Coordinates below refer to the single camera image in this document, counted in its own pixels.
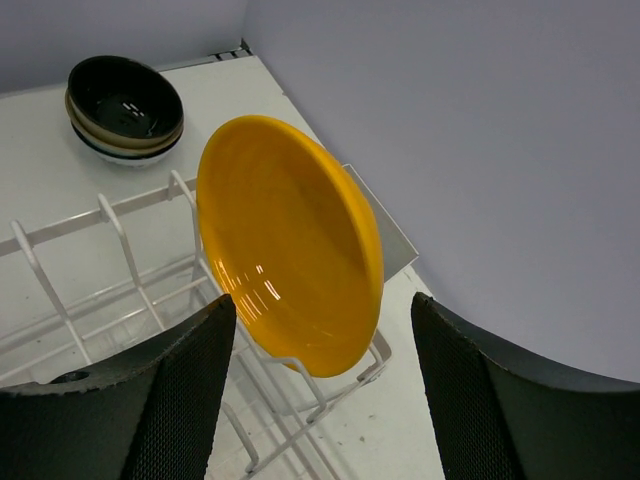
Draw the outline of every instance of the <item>white dish rack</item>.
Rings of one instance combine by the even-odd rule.
[[[18,221],[11,223],[14,237],[0,242],[0,261],[13,262],[13,269],[0,265],[0,276],[3,271],[15,272],[16,262],[22,262],[22,268],[37,279],[51,312],[19,319],[10,331],[0,332],[0,386],[49,382],[62,373],[103,360],[171,328],[220,295],[203,255],[194,188],[195,179],[185,181],[174,170],[163,188],[113,204],[99,194],[97,209],[31,232]],[[162,209],[175,210],[180,202],[182,217],[190,217],[191,252],[166,256],[165,262],[140,269],[125,217],[151,215],[151,210],[162,216]],[[101,230],[80,238],[80,244],[98,249],[97,256],[110,258],[119,252],[128,276],[67,300],[67,292],[60,291],[61,287],[65,290],[64,285],[54,286],[55,279],[48,276],[47,258],[40,255],[41,249],[57,243],[58,251],[68,252],[79,243],[66,239],[95,229]],[[157,232],[144,233],[149,236],[144,242],[162,242],[154,236]],[[106,241],[111,242],[108,248],[103,245]],[[100,277],[95,268],[89,270]],[[4,285],[10,281],[4,279]],[[93,284],[91,279],[81,282]],[[20,300],[28,301],[29,295]],[[242,322],[237,322],[206,478],[247,479],[267,467],[273,478],[342,478],[310,430],[336,405],[375,380],[390,357],[388,343],[376,331],[368,354],[354,369],[334,379],[314,379],[299,360],[267,355]],[[295,364],[301,373],[290,371],[285,363]]]

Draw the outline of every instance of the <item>bowl stack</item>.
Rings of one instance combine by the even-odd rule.
[[[159,162],[184,129],[182,102],[158,72],[128,58],[91,57],[69,75],[74,132],[102,159],[142,168]]]

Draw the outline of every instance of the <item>white wall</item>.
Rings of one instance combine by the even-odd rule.
[[[0,92],[60,83],[80,60],[123,55],[151,65],[240,44],[247,0],[5,0]]]
[[[639,21],[637,0],[254,0],[245,35],[441,301],[640,381]]]

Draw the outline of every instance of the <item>white countertop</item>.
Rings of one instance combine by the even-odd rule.
[[[0,100],[0,144],[3,175],[0,188],[0,239],[11,236],[9,221],[19,219],[28,232],[97,207],[96,195],[110,201],[127,198],[166,184],[171,170],[194,177],[202,149],[225,121],[244,114],[264,114],[284,120],[315,138],[282,89],[256,57],[172,70],[165,76],[179,92],[185,109],[185,133],[160,164],[143,171],[108,165],[73,133],[63,103],[64,87],[53,87]],[[158,228],[168,243],[191,241],[181,231],[160,232],[160,219],[134,222],[138,228]],[[63,283],[63,295],[74,297],[86,286],[79,274],[65,277],[71,250],[84,271],[99,271],[98,262],[80,236],[45,264],[52,280]],[[166,255],[162,248],[143,249],[143,256]],[[112,259],[101,259],[107,264]],[[5,273],[20,259],[0,259]],[[0,277],[0,333],[40,306],[25,294],[30,272]],[[415,354],[409,309],[415,291],[428,292],[408,267],[385,287],[380,329],[394,356],[387,370],[332,412],[315,429],[331,458],[350,479],[442,479],[435,437]],[[267,469],[261,478],[269,477]]]

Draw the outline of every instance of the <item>plate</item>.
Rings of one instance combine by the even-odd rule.
[[[315,377],[353,367],[380,314],[382,247],[331,154],[284,122],[239,117],[207,143],[196,198],[213,275],[255,341]]]

